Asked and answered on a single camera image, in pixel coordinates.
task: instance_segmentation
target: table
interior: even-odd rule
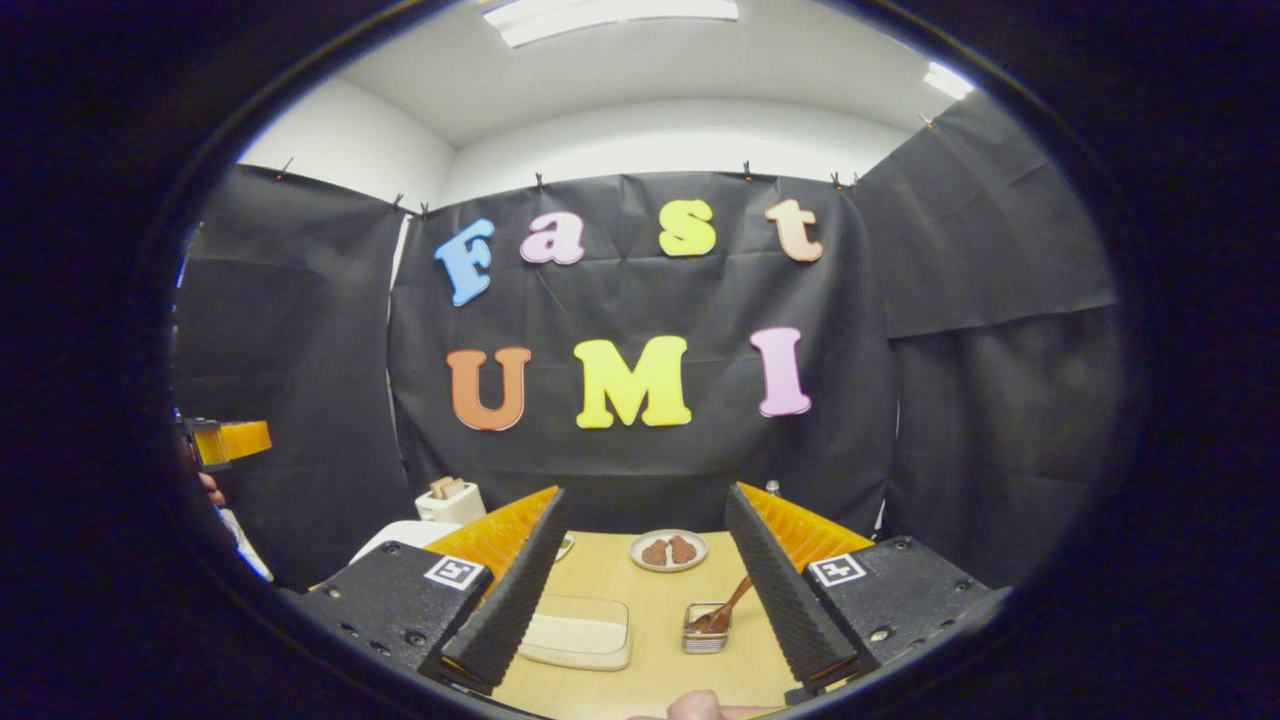
[[[733,609],[728,644],[713,655],[686,655],[681,623],[691,602],[723,602],[746,575],[728,533],[699,533],[708,553],[680,573],[654,573],[627,556],[636,536],[581,533],[552,566],[544,594],[616,600],[630,610],[631,664],[617,671],[575,670],[516,656],[493,698],[564,720],[664,717],[678,696],[716,691],[724,705],[780,706],[799,685],[782,657],[755,589]]]

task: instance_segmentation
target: finger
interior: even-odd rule
[[[719,698],[712,691],[687,692],[667,708],[667,720],[721,720]]]

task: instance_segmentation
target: yellow letter m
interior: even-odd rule
[[[636,369],[627,368],[618,348],[607,340],[589,340],[573,348],[573,356],[582,361],[582,413],[577,416],[580,428],[608,428],[613,414],[604,406],[608,396],[623,425],[635,421],[640,402],[649,396],[649,405],[640,416],[644,424],[684,425],[694,414],[685,407],[685,395],[680,384],[680,357],[689,345],[685,338],[658,336],[644,346]]]

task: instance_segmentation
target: clip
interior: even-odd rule
[[[284,170],[288,170],[289,165],[292,165],[292,164],[293,164],[293,158],[289,158],[289,161],[285,163],[283,168],[280,168],[280,172],[275,173],[275,181],[274,182],[280,182],[282,179],[284,179]]]

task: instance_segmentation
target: foam letter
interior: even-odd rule
[[[554,224],[553,229],[547,225]],[[520,243],[520,256],[530,263],[556,260],[559,265],[572,265],[582,259],[582,218],[573,213],[547,213],[534,218],[529,229],[543,231]]]
[[[476,268],[489,266],[492,260],[489,243],[481,238],[490,234],[493,234],[493,223],[480,218],[467,225],[467,229],[435,249],[435,259],[444,261],[444,269],[449,273],[449,279],[453,281],[454,307],[463,306],[489,287],[489,275],[481,275]]]
[[[778,223],[778,241],[782,242],[782,251],[792,260],[813,263],[822,258],[822,243],[809,242],[809,233],[805,225],[818,222],[813,213],[801,210],[795,200],[783,200],[764,211],[764,217]]]
[[[716,246],[712,206],[703,200],[672,200],[658,211],[658,223],[666,231],[658,243],[667,255],[707,255]]]
[[[800,392],[800,373],[796,370],[796,343],[800,331],[795,328],[765,328],[751,333],[751,345],[760,351],[764,365],[764,402],[760,415],[799,415],[813,402]]]
[[[580,428],[608,428],[613,414],[604,406],[604,396],[623,425],[630,425],[640,411],[640,401],[649,396],[649,406],[640,416],[644,424],[684,425],[694,418],[685,407],[680,386],[680,357],[689,345],[685,338],[658,336],[644,346],[635,372],[618,355],[618,348],[607,340],[589,340],[577,343],[573,356],[582,361],[582,413],[577,416]]]
[[[453,369],[453,414],[476,430],[506,430],[525,414],[525,363],[534,355],[525,347],[503,347],[493,354],[502,365],[502,407],[480,405],[480,365],[484,352],[454,350],[444,357]]]

